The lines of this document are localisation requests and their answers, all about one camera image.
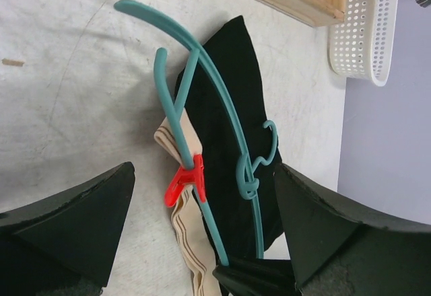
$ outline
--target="red clip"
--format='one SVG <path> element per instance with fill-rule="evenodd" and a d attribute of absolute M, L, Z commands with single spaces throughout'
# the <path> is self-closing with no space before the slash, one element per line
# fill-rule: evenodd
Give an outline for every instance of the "red clip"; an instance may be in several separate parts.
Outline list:
<path fill-rule="evenodd" d="M 164 195 L 164 203 L 167 207 L 173 207 L 184 190 L 187 184 L 194 184 L 197 187 L 197 192 L 202 203 L 206 202 L 205 195 L 205 180 L 203 178 L 203 159 L 202 155 L 193 157 L 195 168 L 186 170 L 182 166 L 176 172 L 174 179 L 169 184 L 169 187 Z"/>

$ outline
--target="white floor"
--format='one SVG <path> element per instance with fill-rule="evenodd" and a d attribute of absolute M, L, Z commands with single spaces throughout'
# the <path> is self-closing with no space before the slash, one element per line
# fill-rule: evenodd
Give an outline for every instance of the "white floor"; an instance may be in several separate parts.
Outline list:
<path fill-rule="evenodd" d="M 116 12 L 118 0 L 0 0 L 0 212 L 132 161 L 136 185 L 104 295 L 191 294 L 190 273 L 163 205 L 177 165 L 153 140 L 164 114 L 152 78 L 169 51 L 173 81 L 187 52 Z M 205 42 L 242 14 L 261 66 L 267 115 L 285 163 L 337 189 L 345 79 L 331 72 L 327 29 L 254 0 L 138 0 Z M 285 241 L 270 251 L 285 258 Z"/>

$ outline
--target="hanger hook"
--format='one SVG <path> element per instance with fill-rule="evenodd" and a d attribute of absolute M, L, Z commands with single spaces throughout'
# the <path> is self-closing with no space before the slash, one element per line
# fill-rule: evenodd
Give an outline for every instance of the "hanger hook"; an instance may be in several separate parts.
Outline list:
<path fill-rule="evenodd" d="M 273 161 L 275 157 L 275 152 L 277 151 L 278 134 L 277 134 L 277 127 L 275 126 L 274 121 L 266 120 L 263 123 L 263 128 L 268 128 L 268 127 L 271 129 L 271 133 L 272 133 L 271 152 L 269 153 L 269 156 L 267 157 L 267 159 L 261 156 L 258 156 L 258 158 L 255 159 L 255 161 L 252 164 L 253 173 L 256 171 L 256 169 L 260 164 L 264 166 L 268 166 Z"/>

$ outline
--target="white plastic basket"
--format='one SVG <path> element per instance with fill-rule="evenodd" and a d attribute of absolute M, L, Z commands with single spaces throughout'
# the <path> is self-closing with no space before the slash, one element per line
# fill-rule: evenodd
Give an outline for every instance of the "white plastic basket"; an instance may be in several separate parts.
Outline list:
<path fill-rule="evenodd" d="M 398 0 L 346 0 L 345 21 L 331 26 L 329 56 L 343 76 L 386 84 Z"/>

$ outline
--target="beige elastic strap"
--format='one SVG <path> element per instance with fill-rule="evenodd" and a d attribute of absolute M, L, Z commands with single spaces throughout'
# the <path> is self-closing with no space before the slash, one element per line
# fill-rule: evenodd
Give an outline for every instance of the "beige elastic strap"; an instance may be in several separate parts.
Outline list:
<path fill-rule="evenodd" d="M 202 153 L 201 141 L 187 116 L 186 110 L 181 115 L 180 125 L 190 154 L 193 156 Z M 154 139 L 182 165 L 180 153 L 167 118 L 157 129 Z M 216 257 L 211 244 L 209 244 L 203 226 L 201 210 L 193 198 L 192 189 L 192 185 L 185 187 L 171 215 L 176 240 L 187 266 L 193 272 L 194 296 L 221 296 L 218 281 L 212 275 L 216 267 Z"/>

